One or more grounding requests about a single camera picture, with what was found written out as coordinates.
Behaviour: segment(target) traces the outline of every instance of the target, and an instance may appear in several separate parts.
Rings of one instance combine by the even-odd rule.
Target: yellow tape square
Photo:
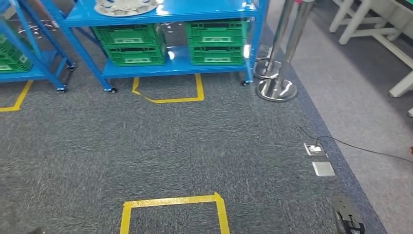
[[[29,80],[23,90],[21,91],[21,93],[19,94],[16,102],[14,103],[14,106],[10,106],[10,107],[2,107],[0,108],[0,112],[10,112],[10,111],[18,111],[20,110],[20,106],[23,103],[24,98],[26,97],[27,93],[29,92],[30,87],[32,86],[33,81]]]
[[[225,203],[218,193],[205,196],[187,196],[161,198],[151,200],[127,201],[123,203],[122,219],[120,221],[120,234],[129,234],[132,208],[142,208],[150,206],[182,205],[191,203],[215,202],[218,211],[218,220],[221,234],[229,234],[228,220],[226,217]]]
[[[195,84],[196,84],[196,97],[184,97],[184,98],[169,98],[169,99],[150,99],[142,95],[137,88],[139,87],[139,78],[133,78],[133,85],[132,85],[132,93],[142,96],[144,99],[156,103],[156,104],[163,104],[163,103],[177,103],[177,102],[190,102],[190,101],[203,101],[204,100],[204,88],[202,86],[202,80],[200,74],[195,74]]]

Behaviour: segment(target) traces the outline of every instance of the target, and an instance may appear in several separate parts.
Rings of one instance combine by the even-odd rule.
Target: power cord
[[[332,136],[318,136],[318,137],[310,136],[306,131],[304,131],[304,129],[303,129],[302,127],[299,127],[299,128],[300,128],[300,130],[301,130],[304,134],[306,134],[309,138],[315,139],[315,140],[316,140],[316,143],[315,143],[316,145],[318,144],[320,138],[324,137],[324,138],[329,138],[329,139],[336,140],[336,141],[340,142],[340,143],[343,144],[343,145],[347,145],[347,146],[350,146],[350,147],[355,148],[355,149],[358,149],[358,150],[363,150],[363,151],[370,152],[370,153],[373,153],[373,154],[378,154],[378,155],[384,155],[384,156],[387,156],[387,157],[394,157],[394,158],[397,158],[397,159],[400,159],[400,160],[407,161],[407,162],[409,162],[409,163],[413,163],[413,161],[410,161],[410,160],[408,160],[408,159],[405,159],[405,158],[402,158],[402,157],[399,157],[399,156],[394,156],[394,155],[390,155],[390,154],[386,154],[386,153],[382,153],[382,152],[377,152],[377,151],[373,151],[373,150],[368,150],[368,149],[364,149],[364,148],[361,148],[361,147],[357,147],[357,146],[351,145],[351,144],[349,144],[349,143],[346,143],[346,142],[344,142],[344,141],[342,141],[342,140],[339,140],[339,139],[337,139],[337,138],[334,138],[334,137],[332,137]]]

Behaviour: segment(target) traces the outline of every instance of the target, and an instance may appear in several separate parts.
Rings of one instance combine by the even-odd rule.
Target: shelf
[[[103,69],[105,79],[186,75],[195,73],[238,72],[245,71],[245,65],[194,66],[191,64],[186,46],[168,47],[168,56],[162,66],[127,66],[115,67],[108,59]]]
[[[106,25],[126,25],[140,23],[178,22],[192,20],[214,20],[241,18],[256,15],[255,6],[246,0],[158,0],[158,7],[142,15],[129,17],[109,17],[94,10],[94,0],[79,0],[61,25],[68,27],[90,27]]]
[[[45,59],[45,64],[52,64],[56,54],[57,51],[42,52],[42,55]],[[28,72],[0,73],[0,83],[36,79],[46,79],[46,77],[44,73],[39,69],[39,67],[37,67],[35,64],[33,64],[32,68]]]

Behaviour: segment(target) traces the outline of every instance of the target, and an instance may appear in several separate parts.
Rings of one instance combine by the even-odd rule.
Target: crate
[[[159,24],[103,26],[92,30],[106,48],[155,47],[165,41]]]
[[[104,48],[114,66],[151,66],[165,64],[166,46]]]
[[[247,27],[246,19],[203,20],[185,23],[187,41],[191,47],[243,46]]]
[[[28,72],[32,64],[29,66],[22,65],[15,62],[10,62],[9,60],[0,59],[0,73],[18,73],[18,72]]]
[[[240,65],[243,47],[190,47],[192,65]]]
[[[0,35],[0,73],[27,72],[31,61],[6,37]]]

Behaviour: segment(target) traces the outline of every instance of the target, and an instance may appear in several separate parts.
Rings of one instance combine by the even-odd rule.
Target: stanchion post
[[[274,35],[272,48],[270,48],[269,58],[257,59],[254,68],[254,76],[260,79],[277,78],[281,63],[276,61],[278,50],[281,47],[282,39],[288,26],[288,21],[293,11],[295,0],[285,0],[282,8],[280,20],[278,21],[277,30]]]
[[[282,59],[280,74],[277,79],[265,79],[257,85],[257,94],[260,97],[269,101],[284,102],[293,99],[297,95],[297,87],[291,81],[285,79],[285,73],[297,49],[314,1],[295,0],[299,4],[298,12]]]

